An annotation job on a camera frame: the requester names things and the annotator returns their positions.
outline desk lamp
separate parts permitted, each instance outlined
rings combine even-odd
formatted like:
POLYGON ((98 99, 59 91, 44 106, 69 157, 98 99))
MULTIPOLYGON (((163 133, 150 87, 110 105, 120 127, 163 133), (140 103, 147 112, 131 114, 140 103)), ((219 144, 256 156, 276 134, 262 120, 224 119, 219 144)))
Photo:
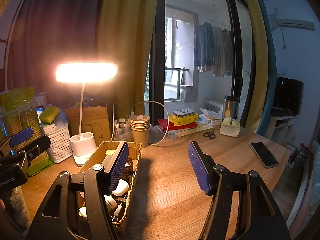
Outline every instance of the desk lamp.
POLYGON ((56 70, 58 82, 82 83, 80 99, 79 134, 70 138, 73 157, 78 166, 82 166, 97 149, 92 132, 81 132, 83 93, 85 83, 103 82, 113 78, 118 71, 113 63, 65 63, 56 70))

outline brown cardboard box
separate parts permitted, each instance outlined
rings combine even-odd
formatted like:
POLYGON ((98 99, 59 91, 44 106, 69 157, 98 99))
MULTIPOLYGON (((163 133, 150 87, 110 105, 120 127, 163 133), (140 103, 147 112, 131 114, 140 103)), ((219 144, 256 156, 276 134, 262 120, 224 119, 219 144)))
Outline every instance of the brown cardboard box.
MULTIPOLYGON (((119 141, 102 142, 98 147, 98 149, 92 154, 91 158, 87 160, 87 162, 81 167, 78 173, 86 172, 93 165, 97 163, 102 163, 104 158, 106 157, 106 150, 116 150, 119 143, 120 143, 119 141)), ((124 216, 121 218, 121 220, 118 223, 112 222, 112 224, 115 227, 115 230, 123 234, 125 233, 125 229, 128 223, 129 210, 131 207, 133 192, 136 185, 136 177, 137 177, 139 166, 140 166, 141 149, 142 149, 141 143, 127 142, 127 144, 129 146, 129 157, 132 158, 133 170, 135 171, 135 173, 132 178, 131 187, 129 187, 127 202, 124 209, 124 216)), ((79 208, 80 208, 84 204, 84 198, 82 198, 79 195, 78 200, 79 200, 79 208)))
MULTIPOLYGON (((80 109, 69 108, 66 113, 70 120, 72 135, 79 134, 80 109)), ((85 107, 82 109, 82 132, 92 132, 97 147, 103 141, 110 141, 110 128, 106 106, 85 107)))

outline human hand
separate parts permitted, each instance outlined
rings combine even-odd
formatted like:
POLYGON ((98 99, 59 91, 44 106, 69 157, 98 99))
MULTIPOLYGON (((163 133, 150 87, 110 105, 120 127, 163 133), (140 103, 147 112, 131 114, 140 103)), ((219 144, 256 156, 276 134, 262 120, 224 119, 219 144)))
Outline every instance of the human hand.
POLYGON ((0 211, 4 211, 4 203, 1 199, 0 199, 0 211))

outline red object on floor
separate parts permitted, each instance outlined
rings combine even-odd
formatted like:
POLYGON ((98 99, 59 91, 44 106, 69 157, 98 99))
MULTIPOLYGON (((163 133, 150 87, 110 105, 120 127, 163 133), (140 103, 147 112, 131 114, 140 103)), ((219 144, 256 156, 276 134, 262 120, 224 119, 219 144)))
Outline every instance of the red object on floor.
MULTIPOLYGON (((162 130, 165 132, 167 130, 168 119, 158 119, 158 124, 161 126, 162 130)), ((186 128, 195 128, 197 126, 198 126, 197 122, 192 122, 192 123, 181 125, 181 126, 174 126, 172 122, 169 122, 168 131, 180 130, 180 129, 186 129, 186 128)))

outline clothesline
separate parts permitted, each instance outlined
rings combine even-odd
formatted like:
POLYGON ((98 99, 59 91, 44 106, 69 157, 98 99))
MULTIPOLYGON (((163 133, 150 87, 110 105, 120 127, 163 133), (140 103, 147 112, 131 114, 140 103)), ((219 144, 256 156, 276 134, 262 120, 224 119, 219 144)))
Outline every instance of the clothesline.
POLYGON ((205 18, 205 17, 203 17, 203 16, 201 16, 201 15, 199 15, 199 17, 201 17, 201 18, 203 18, 203 19, 206 19, 207 21, 214 22, 214 23, 217 23, 217 24, 220 24, 220 25, 223 25, 223 26, 226 26, 226 27, 231 28, 231 26, 229 26, 229 25, 225 25, 225 24, 222 24, 222 23, 215 22, 215 21, 210 20, 210 19, 207 19, 207 18, 205 18))

